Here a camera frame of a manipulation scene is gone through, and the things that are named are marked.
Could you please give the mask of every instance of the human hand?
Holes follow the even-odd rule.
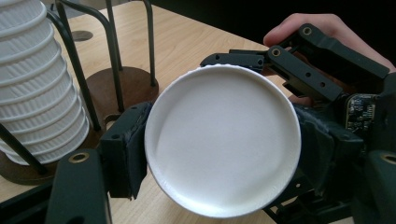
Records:
[[[396,67],[388,59],[367,45],[338,16],[333,14],[291,14],[264,37],[263,44],[272,47],[297,31],[305,23],[313,24],[325,35],[336,38],[345,46],[385,65],[389,68],[390,73],[396,72]],[[313,103],[310,98],[298,98],[294,95],[290,97],[290,100],[301,105],[312,105]]]

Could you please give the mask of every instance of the stack of white cups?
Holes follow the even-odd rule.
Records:
[[[39,0],[0,1],[0,122],[42,163],[85,140],[90,123]],[[0,150],[27,165],[0,139]]]

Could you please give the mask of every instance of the table surface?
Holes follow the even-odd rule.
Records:
[[[113,7],[113,10],[122,65],[149,71],[147,14],[144,4],[132,1]],[[258,43],[159,7],[153,6],[153,17],[155,69],[160,92],[177,77],[197,68],[202,59],[212,53],[228,52],[229,49],[267,49]],[[76,43],[85,76],[109,68],[106,35],[100,22],[89,15],[70,19],[69,22],[72,31],[93,33],[93,38]],[[55,38],[61,40],[58,34],[55,34]],[[70,74],[74,75],[64,47],[63,55],[68,62]],[[290,95],[281,87],[281,78],[273,76],[269,79],[286,95]],[[0,176],[0,202],[33,187],[17,185]],[[227,219],[195,215],[168,198],[149,171],[136,200],[110,198],[110,207],[114,223],[275,223],[263,211]],[[349,218],[340,223],[352,221]]]

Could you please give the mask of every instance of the dark background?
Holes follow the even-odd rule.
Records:
[[[151,4],[262,44],[290,14],[333,13],[367,44],[396,64],[394,0],[151,0]]]

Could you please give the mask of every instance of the wooden base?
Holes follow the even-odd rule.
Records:
[[[87,85],[102,129],[94,131],[90,128],[88,136],[78,149],[96,148],[101,136],[106,131],[106,125],[121,114],[113,83],[111,68],[87,78]],[[157,80],[155,83],[155,86],[150,85],[148,72],[138,68],[123,67],[123,70],[120,71],[120,84],[125,109],[146,101],[154,102],[159,92]],[[45,164],[48,172],[40,175],[31,166],[19,165],[0,151],[0,175],[16,184],[39,185],[45,183],[55,176],[57,164],[57,161]]]

